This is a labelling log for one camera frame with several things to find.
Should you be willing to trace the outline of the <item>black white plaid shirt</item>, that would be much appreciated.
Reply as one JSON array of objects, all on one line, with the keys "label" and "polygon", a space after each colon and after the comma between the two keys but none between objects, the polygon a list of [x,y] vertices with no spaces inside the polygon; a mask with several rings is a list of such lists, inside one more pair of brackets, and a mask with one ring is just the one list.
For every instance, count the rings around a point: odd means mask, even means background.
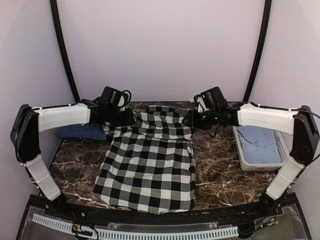
[{"label": "black white plaid shirt", "polygon": [[133,113],[133,124],[111,126],[111,139],[94,194],[109,206],[160,215],[195,205],[196,162],[192,130],[171,106]]}]

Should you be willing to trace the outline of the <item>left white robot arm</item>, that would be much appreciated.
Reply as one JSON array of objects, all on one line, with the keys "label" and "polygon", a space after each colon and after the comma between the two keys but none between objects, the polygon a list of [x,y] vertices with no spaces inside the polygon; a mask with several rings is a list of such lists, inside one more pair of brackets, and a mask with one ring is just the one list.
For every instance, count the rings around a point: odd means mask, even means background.
[{"label": "left white robot arm", "polygon": [[49,201],[51,210],[58,217],[67,218],[71,208],[42,158],[40,133],[72,125],[108,123],[112,127],[122,127],[133,122],[134,113],[130,108],[107,108],[86,99],[78,103],[47,107],[23,104],[17,112],[10,139],[17,161]]}]

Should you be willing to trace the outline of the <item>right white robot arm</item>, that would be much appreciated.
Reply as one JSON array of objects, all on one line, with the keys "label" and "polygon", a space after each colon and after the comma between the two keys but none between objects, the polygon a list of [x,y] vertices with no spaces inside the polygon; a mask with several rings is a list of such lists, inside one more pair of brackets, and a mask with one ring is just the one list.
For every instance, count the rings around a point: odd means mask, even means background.
[{"label": "right white robot arm", "polygon": [[214,125],[259,127],[279,132],[289,151],[284,165],[266,187],[255,205],[255,213],[266,217],[303,171],[320,156],[316,153],[320,131],[319,115],[307,106],[281,108],[253,102],[214,103],[203,110],[191,109],[182,122],[190,128],[208,130]]}]

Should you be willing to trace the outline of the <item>folded blue checked shirt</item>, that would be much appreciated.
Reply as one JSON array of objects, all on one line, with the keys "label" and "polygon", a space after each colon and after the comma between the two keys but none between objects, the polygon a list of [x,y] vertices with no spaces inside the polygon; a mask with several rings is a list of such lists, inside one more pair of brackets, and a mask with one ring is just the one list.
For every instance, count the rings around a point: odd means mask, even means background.
[{"label": "folded blue checked shirt", "polygon": [[107,140],[107,135],[102,127],[96,123],[63,126],[59,129],[59,137],[61,139]]}]

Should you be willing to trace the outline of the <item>light blue shirt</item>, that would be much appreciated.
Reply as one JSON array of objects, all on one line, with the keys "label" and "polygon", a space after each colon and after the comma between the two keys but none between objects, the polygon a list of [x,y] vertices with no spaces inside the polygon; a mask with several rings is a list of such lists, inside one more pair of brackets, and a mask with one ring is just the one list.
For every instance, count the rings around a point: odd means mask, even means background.
[{"label": "light blue shirt", "polygon": [[238,126],[236,131],[246,162],[250,164],[281,163],[273,130],[254,126]]}]

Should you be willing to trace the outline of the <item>white plastic laundry basket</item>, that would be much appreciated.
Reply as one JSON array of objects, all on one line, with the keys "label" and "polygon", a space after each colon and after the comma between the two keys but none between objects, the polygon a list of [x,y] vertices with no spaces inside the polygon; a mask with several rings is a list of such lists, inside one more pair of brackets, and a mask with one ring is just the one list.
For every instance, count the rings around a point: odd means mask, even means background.
[{"label": "white plastic laundry basket", "polygon": [[279,131],[253,126],[232,130],[243,171],[275,171],[287,161],[289,151]]}]

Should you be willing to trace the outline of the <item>black left corner post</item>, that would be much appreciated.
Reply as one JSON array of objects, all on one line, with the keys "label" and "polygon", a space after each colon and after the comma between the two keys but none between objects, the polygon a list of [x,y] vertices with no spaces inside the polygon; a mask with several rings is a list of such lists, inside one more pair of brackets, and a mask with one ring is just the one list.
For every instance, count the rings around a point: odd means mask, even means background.
[{"label": "black left corner post", "polygon": [[71,90],[74,101],[78,102],[80,100],[80,95],[76,86],[76,81],[72,72],[72,67],[71,67],[69,56],[67,53],[67,47],[64,39],[60,13],[58,8],[58,1],[50,0],[49,3],[50,3],[50,9],[51,9],[51,15],[53,20],[56,40],[58,43],[58,48],[59,48],[61,60],[63,63],[64,71],[67,77],[68,85]]}]

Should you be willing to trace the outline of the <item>black corner post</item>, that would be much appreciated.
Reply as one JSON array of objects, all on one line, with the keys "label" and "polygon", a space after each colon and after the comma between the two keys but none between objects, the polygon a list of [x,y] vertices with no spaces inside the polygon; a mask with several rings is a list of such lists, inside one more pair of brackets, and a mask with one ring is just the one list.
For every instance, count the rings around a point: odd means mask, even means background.
[{"label": "black corner post", "polygon": [[67,47],[64,39],[60,13],[58,8],[58,1],[50,0],[49,3],[50,3],[50,9],[51,9],[51,15],[53,20],[56,40],[58,43],[58,48],[59,48],[61,60],[63,63],[64,71],[67,77],[68,85],[71,90],[74,101],[78,102],[80,100],[80,95],[76,86],[76,81],[72,72],[72,67],[71,67],[69,56],[67,53]]},{"label": "black corner post", "polygon": [[272,8],[272,0],[265,0],[256,51],[255,51],[250,75],[248,78],[248,82],[246,85],[246,89],[244,92],[244,96],[242,99],[243,102],[248,102],[253,92],[253,88],[255,85],[255,81],[258,74],[258,70],[259,70],[259,66],[260,66],[260,62],[261,62],[261,58],[262,58],[263,50],[265,46],[265,41],[267,37],[269,20],[271,15],[271,8]]}]

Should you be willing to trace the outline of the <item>black right corner post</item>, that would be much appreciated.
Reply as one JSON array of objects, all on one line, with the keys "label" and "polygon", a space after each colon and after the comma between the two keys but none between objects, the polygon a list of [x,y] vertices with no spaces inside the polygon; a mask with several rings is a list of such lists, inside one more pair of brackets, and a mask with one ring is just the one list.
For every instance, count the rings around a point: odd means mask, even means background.
[{"label": "black right corner post", "polygon": [[271,8],[272,8],[272,0],[265,0],[256,51],[255,51],[250,75],[248,78],[248,82],[246,85],[246,89],[244,92],[244,96],[242,99],[243,102],[248,102],[253,92],[253,88],[255,85],[255,81],[258,74],[258,70],[259,70],[259,66],[260,66],[260,62],[261,62],[261,58],[262,58],[263,50],[265,46],[265,41],[267,37],[269,20],[271,15]]}]

